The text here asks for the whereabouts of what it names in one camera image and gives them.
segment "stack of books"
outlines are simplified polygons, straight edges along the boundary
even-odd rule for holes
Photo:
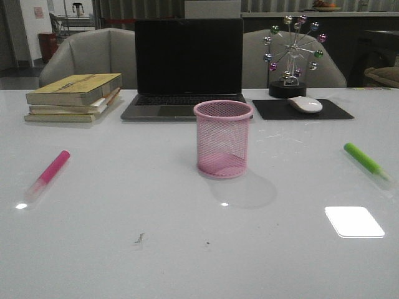
[[[117,97],[122,75],[71,75],[26,94],[26,121],[91,122]]]

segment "pink highlighter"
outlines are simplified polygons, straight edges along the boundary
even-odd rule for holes
[[[61,154],[46,168],[46,170],[39,176],[36,182],[25,192],[25,202],[16,206],[17,209],[24,209],[26,207],[33,207],[36,199],[39,197],[44,188],[48,185],[51,179],[58,173],[60,168],[69,159],[70,153],[62,151]]]

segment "laptop screen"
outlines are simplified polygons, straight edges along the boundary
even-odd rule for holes
[[[147,19],[135,23],[141,94],[241,92],[242,19]]]

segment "white mouse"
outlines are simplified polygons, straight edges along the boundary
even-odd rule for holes
[[[299,97],[289,98],[288,102],[296,110],[304,113],[316,113],[320,112],[323,109],[323,104],[321,104],[315,98],[299,96]]]

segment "ferris wheel ornament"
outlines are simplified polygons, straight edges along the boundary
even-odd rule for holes
[[[267,52],[264,54],[263,59],[268,63],[269,73],[279,71],[284,67],[280,66],[280,61],[287,57],[287,63],[285,69],[281,73],[279,81],[274,81],[268,84],[269,94],[273,97],[278,98],[291,98],[297,97],[299,95],[306,96],[306,84],[299,82],[300,76],[303,74],[302,70],[298,65],[298,59],[304,59],[304,53],[311,53],[315,61],[311,61],[308,65],[309,71],[317,70],[319,64],[317,59],[323,57],[323,50],[309,50],[306,47],[314,42],[323,43],[327,40],[325,34],[319,34],[315,40],[306,41],[303,40],[305,36],[309,35],[311,32],[315,32],[319,29],[320,24],[318,22],[313,22],[309,26],[309,31],[300,35],[300,30],[307,21],[307,16],[301,15],[297,18],[296,22],[292,24],[294,18],[292,16],[284,17],[284,24],[288,26],[289,40],[284,41],[284,50],[272,54],[270,53],[270,44],[273,42],[273,36],[280,35],[279,26],[272,26],[270,28],[270,35],[265,36],[263,42],[267,46]]]

